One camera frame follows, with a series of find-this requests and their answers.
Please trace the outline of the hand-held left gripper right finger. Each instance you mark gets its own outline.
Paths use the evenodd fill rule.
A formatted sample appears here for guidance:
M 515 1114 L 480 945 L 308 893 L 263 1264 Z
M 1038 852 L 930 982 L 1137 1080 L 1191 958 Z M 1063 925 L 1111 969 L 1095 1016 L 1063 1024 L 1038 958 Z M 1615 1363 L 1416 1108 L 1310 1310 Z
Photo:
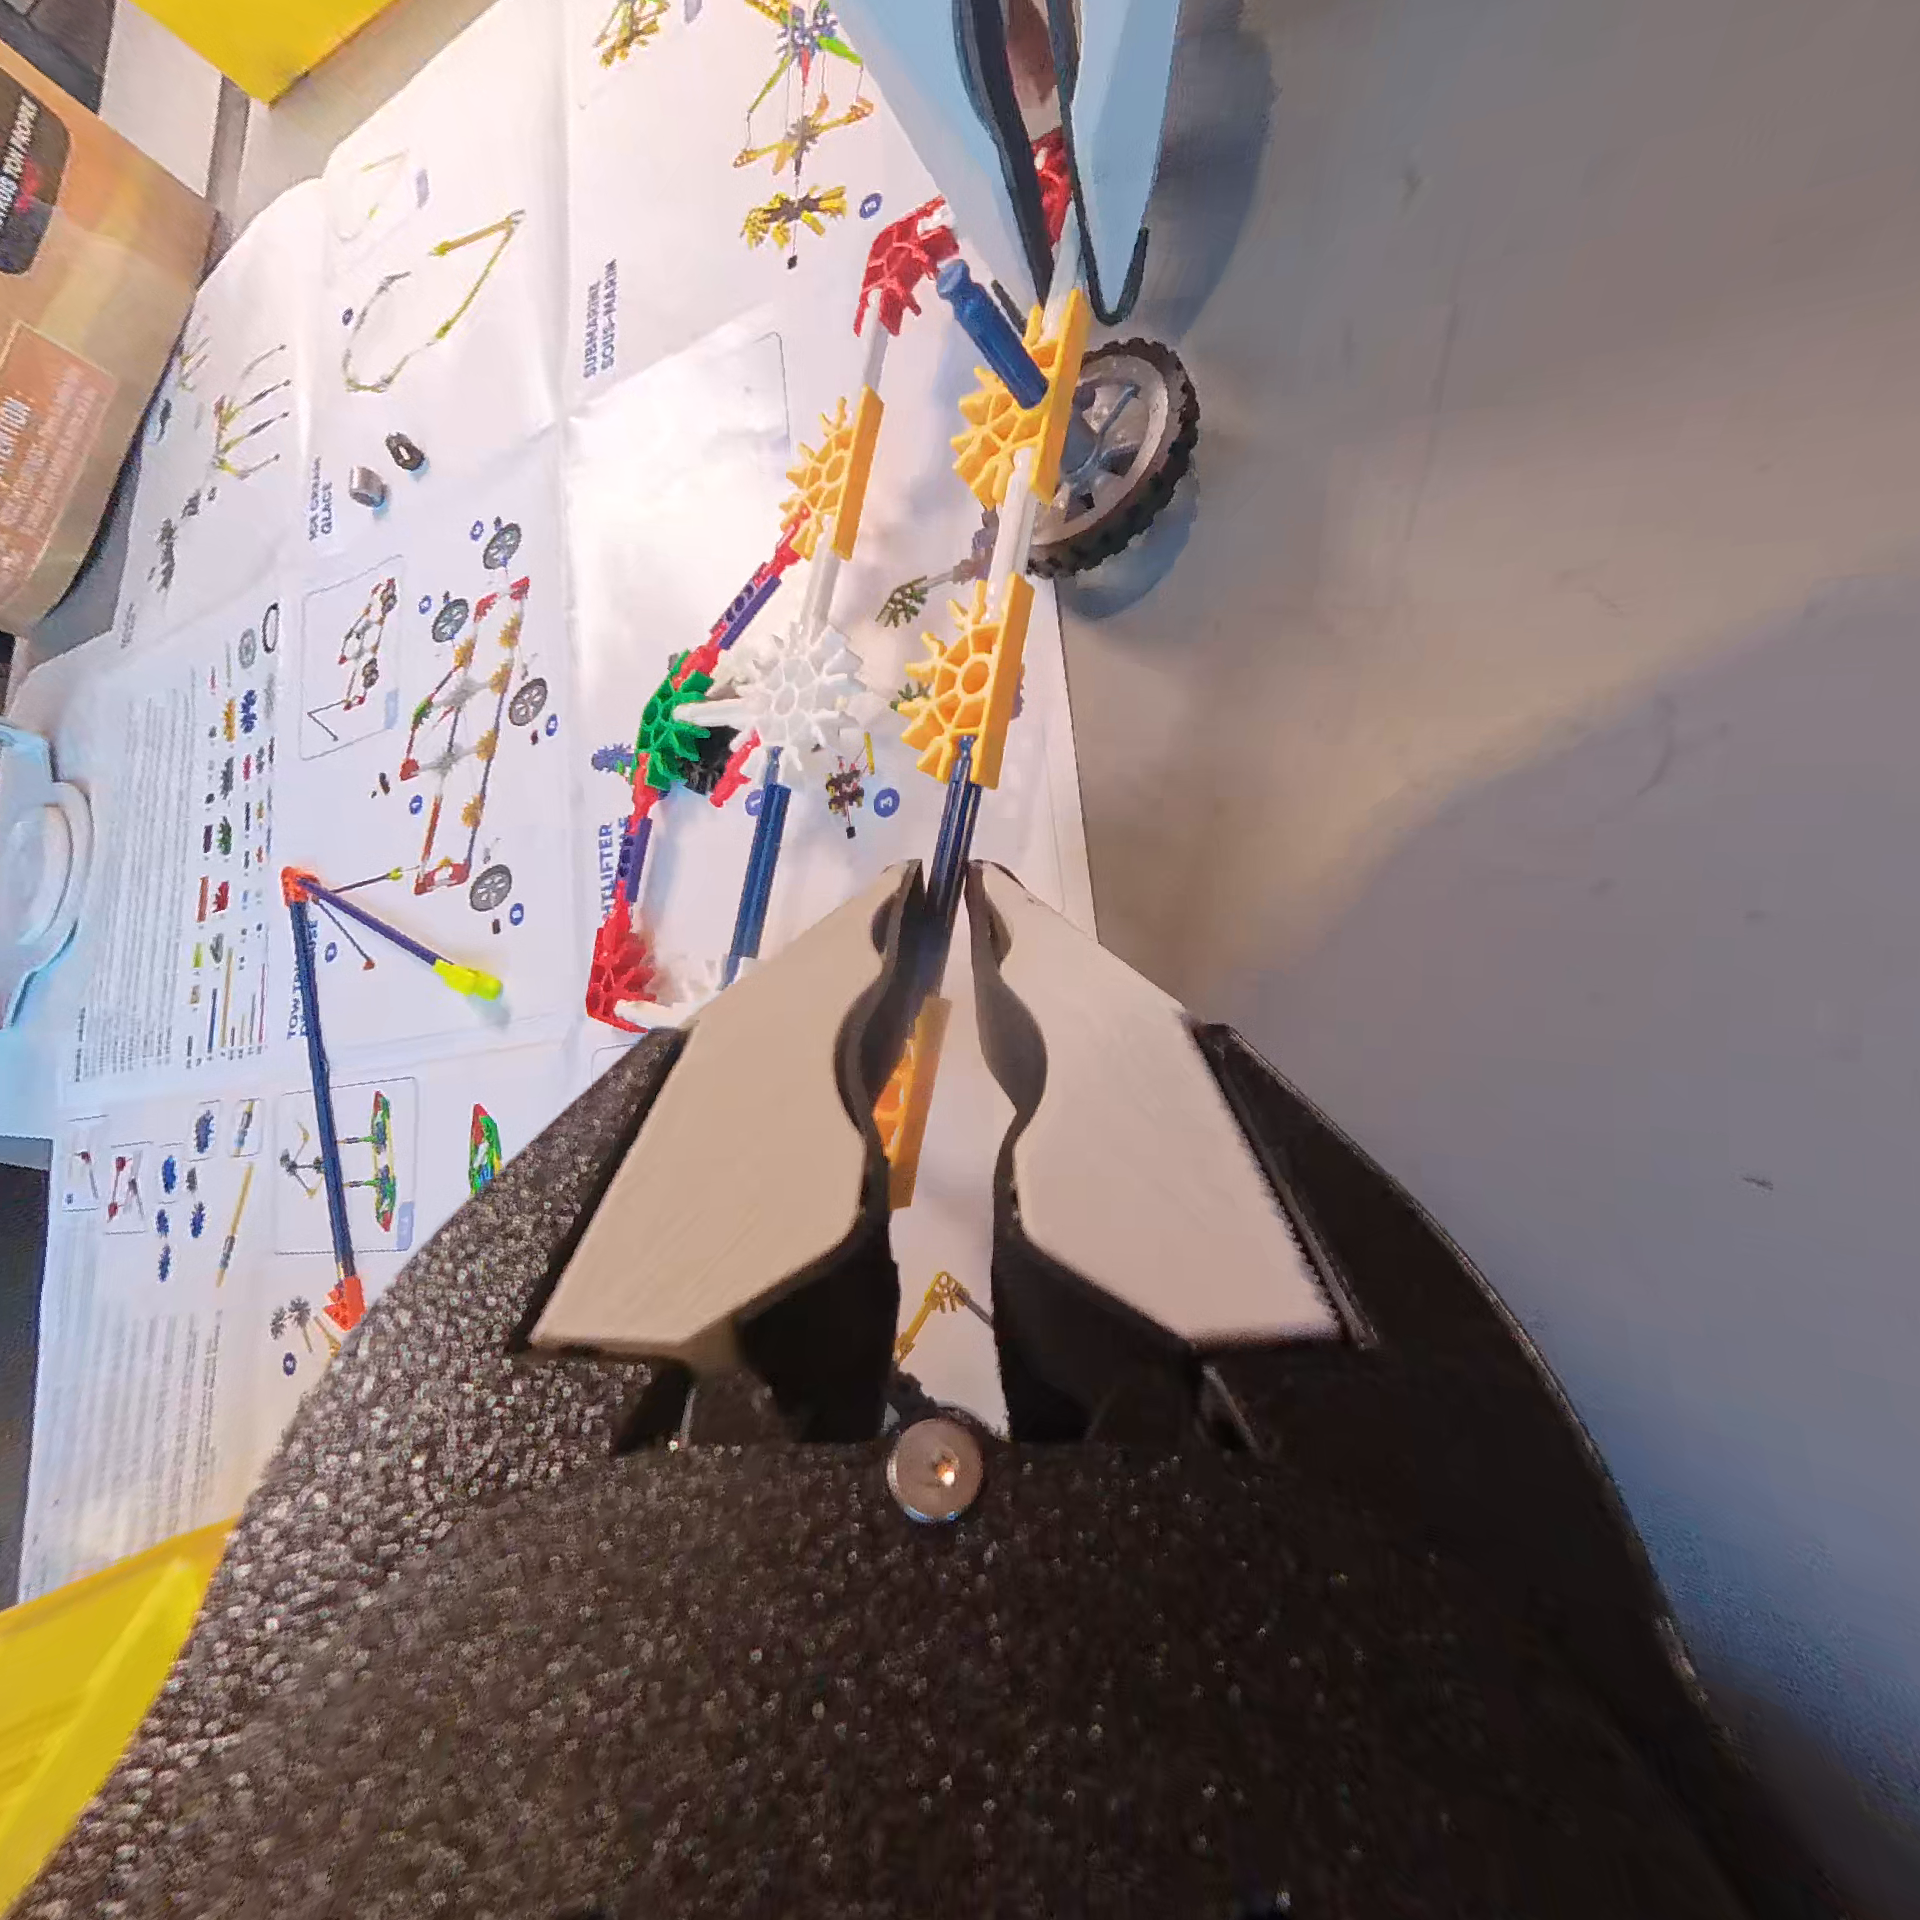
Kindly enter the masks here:
M 1015 1436 L 1180 1433 L 1210 1368 L 1343 1342 L 1186 1008 L 1009 872 L 967 875 L 977 1036 L 1012 1117 L 993 1328 Z

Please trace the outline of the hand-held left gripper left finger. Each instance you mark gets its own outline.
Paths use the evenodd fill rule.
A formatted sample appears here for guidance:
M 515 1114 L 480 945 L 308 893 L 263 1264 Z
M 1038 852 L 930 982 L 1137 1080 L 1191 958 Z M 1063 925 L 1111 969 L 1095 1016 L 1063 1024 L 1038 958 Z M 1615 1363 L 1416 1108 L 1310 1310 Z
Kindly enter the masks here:
M 900 1284 L 875 1100 L 922 875 L 886 872 L 683 1029 L 532 1321 L 536 1353 L 752 1376 L 799 1436 L 875 1436 Z

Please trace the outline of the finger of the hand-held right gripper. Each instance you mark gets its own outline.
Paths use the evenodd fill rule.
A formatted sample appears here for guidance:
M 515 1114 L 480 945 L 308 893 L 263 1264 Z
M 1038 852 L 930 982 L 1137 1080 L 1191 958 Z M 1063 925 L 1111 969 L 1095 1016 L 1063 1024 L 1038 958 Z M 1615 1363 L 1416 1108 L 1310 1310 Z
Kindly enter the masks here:
M 1127 321 L 1140 296 L 1180 17 L 1180 3 L 1058 5 L 1063 148 L 1098 321 Z
M 1018 226 L 1018 193 L 972 93 L 966 28 L 999 30 L 1020 139 L 1052 130 L 1048 8 L 1035 3 L 846 3 L 846 34 L 961 226 Z

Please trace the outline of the colourful rod and connector model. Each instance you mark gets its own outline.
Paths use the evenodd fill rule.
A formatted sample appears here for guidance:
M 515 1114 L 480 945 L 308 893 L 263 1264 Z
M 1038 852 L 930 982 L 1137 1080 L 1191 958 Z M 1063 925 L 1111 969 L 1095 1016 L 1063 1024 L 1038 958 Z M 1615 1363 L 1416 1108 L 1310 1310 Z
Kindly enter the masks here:
M 852 560 L 882 425 L 882 364 L 922 292 L 939 296 L 975 345 L 975 389 L 961 401 L 953 469 L 979 505 L 967 556 L 946 574 L 887 596 L 886 629 L 920 618 L 936 587 L 953 587 L 952 636 L 922 637 L 896 693 L 866 682 L 865 664 L 832 624 L 832 590 Z M 823 416 L 818 446 L 800 446 L 787 474 L 774 556 L 739 590 L 707 637 L 672 653 L 640 712 L 636 740 L 592 756 L 632 785 L 616 836 L 608 904 L 592 934 L 584 990 L 587 1017 L 638 1036 L 691 1017 L 756 968 L 778 883 L 787 812 L 799 782 L 820 772 L 830 812 L 851 825 L 860 782 L 873 776 L 873 734 L 896 723 L 900 752 L 945 790 L 926 867 L 930 923 L 906 982 L 898 1044 L 868 1108 L 886 1169 L 886 1210 L 915 1201 L 952 1004 L 942 990 L 958 862 L 972 849 L 979 804 L 1002 779 L 1007 739 L 1025 697 L 1025 637 L 1035 581 L 1073 569 L 1066 549 L 1087 532 L 1094 469 L 1118 408 L 1089 418 L 1090 304 L 1075 278 L 1044 304 L 1020 306 L 983 285 L 962 254 L 948 200 L 934 196 L 878 229 L 862 272 L 855 337 L 865 344 L 855 398 Z M 665 841 L 658 810 L 674 790 L 723 806 L 754 793 L 754 834 L 740 872 L 730 949 L 689 986 L 662 982 L 642 925 L 644 857 Z

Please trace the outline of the grey desk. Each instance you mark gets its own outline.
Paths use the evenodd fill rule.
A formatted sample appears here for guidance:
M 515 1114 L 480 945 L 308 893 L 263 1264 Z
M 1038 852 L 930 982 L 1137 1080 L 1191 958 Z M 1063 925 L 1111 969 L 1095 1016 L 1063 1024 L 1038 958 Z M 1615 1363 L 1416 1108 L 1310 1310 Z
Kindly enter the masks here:
M 1915 1916 L 1915 5 L 1185 5 L 1100 932 L 1518 1310 Z

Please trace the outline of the white instruction sheet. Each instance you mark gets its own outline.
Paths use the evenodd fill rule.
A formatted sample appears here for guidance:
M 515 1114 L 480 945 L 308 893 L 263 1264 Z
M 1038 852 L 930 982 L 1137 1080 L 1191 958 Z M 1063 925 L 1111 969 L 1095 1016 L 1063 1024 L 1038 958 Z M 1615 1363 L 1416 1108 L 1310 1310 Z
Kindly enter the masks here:
M 592 756 L 774 556 L 800 446 L 858 396 L 873 237 L 934 196 L 836 5 L 495 5 L 208 278 L 144 422 L 116 624 L 9 713 L 96 836 L 6 1034 L 51 1213 L 6 1601 L 233 1514 L 345 1339 L 283 869 L 503 982 L 466 1000 L 315 908 L 369 1305 L 647 1032 L 586 1010 L 634 802 Z M 832 590 L 880 693 L 953 587 L 894 630 L 882 603 L 979 526 L 948 448 L 972 347 L 920 297 Z M 896 723 L 871 752 L 851 825 L 799 782 L 764 956 L 930 850 L 939 787 Z M 730 952 L 752 802 L 658 810 L 663 986 Z

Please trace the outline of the blue rods with orange connector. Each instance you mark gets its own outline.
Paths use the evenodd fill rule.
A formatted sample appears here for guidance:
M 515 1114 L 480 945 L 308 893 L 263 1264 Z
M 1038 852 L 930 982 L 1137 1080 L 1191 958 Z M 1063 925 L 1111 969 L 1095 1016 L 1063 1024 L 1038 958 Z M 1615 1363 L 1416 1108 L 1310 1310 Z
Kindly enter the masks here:
M 355 1333 L 366 1316 L 369 1298 L 358 1268 L 353 1248 L 353 1225 L 348 1212 L 348 1187 L 343 1165 L 343 1138 L 334 1110 L 330 1053 L 321 1019 L 321 973 L 318 973 L 318 932 L 315 908 L 334 908 L 376 937 L 410 953 L 415 960 L 427 964 L 434 976 L 452 992 L 475 1000 L 497 1001 L 503 994 L 503 982 L 480 968 L 452 962 L 436 949 L 426 947 L 415 934 L 370 915 L 366 908 L 353 904 L 343 892 L 327 886 L 315 873 L 303 869 L 283 869 L 280 875 L 281 899 L 294 925 L 296 945 L 296 992 L 303 1008 L 304 1057 L 308 1073 L 308 1088 L 315 1105 L 315 1123 L 321 1133 L 321 1179 L 327 1202 L 327 1234 L 334 1261 L 334 1284 L 324 1298 L 321 1316 L 327 1320 L 336 1333 Z

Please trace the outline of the yellow plastic bin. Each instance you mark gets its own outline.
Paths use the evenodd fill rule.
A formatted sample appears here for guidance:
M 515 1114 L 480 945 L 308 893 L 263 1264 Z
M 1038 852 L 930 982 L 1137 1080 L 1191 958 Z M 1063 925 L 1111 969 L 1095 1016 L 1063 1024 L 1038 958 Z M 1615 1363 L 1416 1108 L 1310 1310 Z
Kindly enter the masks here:
M 395 3 L 132 3 L 252 101 L 273 106 Z
M 3 1910 L 107 1781 L 202 1611 L 236 1517 L 3 1614 Z

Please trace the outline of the white stand base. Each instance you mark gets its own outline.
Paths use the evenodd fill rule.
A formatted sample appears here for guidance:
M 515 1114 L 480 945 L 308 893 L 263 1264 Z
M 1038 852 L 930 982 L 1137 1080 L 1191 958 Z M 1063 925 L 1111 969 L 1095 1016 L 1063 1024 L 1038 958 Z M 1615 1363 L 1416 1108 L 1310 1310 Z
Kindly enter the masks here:
M 74 942 L 92 869 L 88 796 L 63 779 L 52 742 L 3 723 L 3 1027 Z

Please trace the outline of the colourful cardboard toy box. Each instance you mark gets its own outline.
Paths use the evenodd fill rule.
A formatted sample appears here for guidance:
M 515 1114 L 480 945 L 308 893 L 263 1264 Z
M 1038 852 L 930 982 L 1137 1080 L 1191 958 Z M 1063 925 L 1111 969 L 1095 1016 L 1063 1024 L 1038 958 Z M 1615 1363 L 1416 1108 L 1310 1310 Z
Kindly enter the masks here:
M 204 196 L 6 48 L 6 633 L 39 626 L 94 547 L 210 229 Z

